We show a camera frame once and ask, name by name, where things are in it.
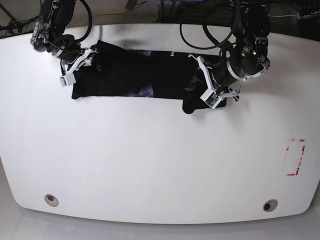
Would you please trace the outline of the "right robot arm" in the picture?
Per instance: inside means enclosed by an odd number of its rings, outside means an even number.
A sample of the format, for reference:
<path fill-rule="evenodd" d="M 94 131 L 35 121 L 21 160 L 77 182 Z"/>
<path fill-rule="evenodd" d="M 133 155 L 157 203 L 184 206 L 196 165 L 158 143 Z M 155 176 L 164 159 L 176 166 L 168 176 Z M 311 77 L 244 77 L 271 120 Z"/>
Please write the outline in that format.
<path fill-rule="evenodd" d="M 81 47 L 81 43 L 90 35 L 93 26 L 93 15 L 87 2 L 81 1 L 87 12 L 88 26 L 80 38 L 65 34 L 66 26 L 73 18 L 75 0 L 41 0 L 39 3 L 39 19 L 35 23 L 30 39 L 33 49 L 39 53 L 47 52 L 59 59 L 63 76 L 81 67 L 91 66 L 98 50 Z"/>

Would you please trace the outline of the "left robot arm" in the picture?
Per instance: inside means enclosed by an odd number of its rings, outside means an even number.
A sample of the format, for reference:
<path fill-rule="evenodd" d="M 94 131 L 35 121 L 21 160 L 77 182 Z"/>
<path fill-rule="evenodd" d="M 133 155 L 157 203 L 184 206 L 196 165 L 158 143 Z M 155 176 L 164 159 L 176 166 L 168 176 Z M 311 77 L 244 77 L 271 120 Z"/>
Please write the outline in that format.
<path fill-rule="evenodd" d="M 231 9 L 230 33 L 218 41 L 208 29 L 208 18 L 221 8 Z M 240 91 L 232 89 L 236 82 L 257 78 L 270 68 L 268 59 L 268 35 L 271 31 L 270 19 L 265 7 L 241 0 L 230 0 L 210 6 L 202 19 L 202 29 L 213 43 L 211 49 L 219 49 L 219 61 L 213 63 L 204 56 L 190 53 L 189 58 L 198 64 L 203 77 L 194 76 L 186 87 L 186 100 L 201 101 L 214 109 L 226 98 L 238 101 Z"/>

